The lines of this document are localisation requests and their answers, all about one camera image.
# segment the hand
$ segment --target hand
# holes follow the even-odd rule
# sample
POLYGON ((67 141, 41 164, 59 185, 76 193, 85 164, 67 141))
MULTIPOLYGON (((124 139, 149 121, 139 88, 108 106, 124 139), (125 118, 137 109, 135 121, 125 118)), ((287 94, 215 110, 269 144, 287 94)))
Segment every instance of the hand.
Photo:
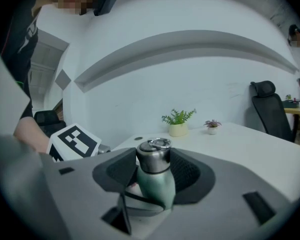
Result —
POLYGON ((46 153, 49 138, 40 129, 36 121, 32 117, 21 118, 15 128, 14 136, 28 144, 38 153, 46 153))

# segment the white desk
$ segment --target white desk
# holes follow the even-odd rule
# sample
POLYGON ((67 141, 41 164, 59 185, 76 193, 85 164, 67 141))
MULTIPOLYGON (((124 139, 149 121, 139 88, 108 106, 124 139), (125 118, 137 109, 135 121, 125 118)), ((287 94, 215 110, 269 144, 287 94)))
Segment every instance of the white desk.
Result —
POLYGON ((114 150, 137 147, 149 138, 172 140, 172 147, 227 160, 247 167, 290 201, 300 197, 300 146, 234 123, 224 123, 216 135, 206 128, 193 129, 182 137, 168 133, 139 134, 114 150))

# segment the black device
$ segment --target black device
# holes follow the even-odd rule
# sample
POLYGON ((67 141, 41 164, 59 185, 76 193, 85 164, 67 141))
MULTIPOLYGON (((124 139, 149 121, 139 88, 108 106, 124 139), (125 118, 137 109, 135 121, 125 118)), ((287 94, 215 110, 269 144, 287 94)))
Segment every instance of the black device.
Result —
MULTIPOLYGON (((95 16, 108 14, 117 0, 93 0, 92 9, 95 16)), ((88 12, 87 9, 82 9, 80 15, 85 15, 88 12)))

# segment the water bottle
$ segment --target water bottle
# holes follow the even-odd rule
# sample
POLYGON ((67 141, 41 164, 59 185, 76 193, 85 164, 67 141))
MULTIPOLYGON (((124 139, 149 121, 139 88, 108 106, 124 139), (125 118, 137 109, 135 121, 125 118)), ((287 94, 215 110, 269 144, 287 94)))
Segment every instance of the water bottle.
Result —
POLYGON ((145 198, 171 209, 176 195, 174 176, 170 170, 171 141, 166 138, 149 139, 136 148, 140 162, 137 182, 145 198))

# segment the office chair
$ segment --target office chair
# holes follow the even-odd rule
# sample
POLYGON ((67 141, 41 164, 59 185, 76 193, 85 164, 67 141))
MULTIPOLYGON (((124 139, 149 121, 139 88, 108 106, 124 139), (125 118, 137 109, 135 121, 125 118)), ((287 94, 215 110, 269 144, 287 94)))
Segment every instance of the office chair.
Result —
POLYGON ((66 127, 65 121, 59 120, 57 112, 54 110, 38 111, 34 114, 34 120, 49 138, 66 127))
POLYGON ((290 128, 284 106, 276 87, 271 81, 251 82, 257 96, 253 96, 252 103, 258 113, 265 132, 280 139, 294 142, 295 136, 290 128))

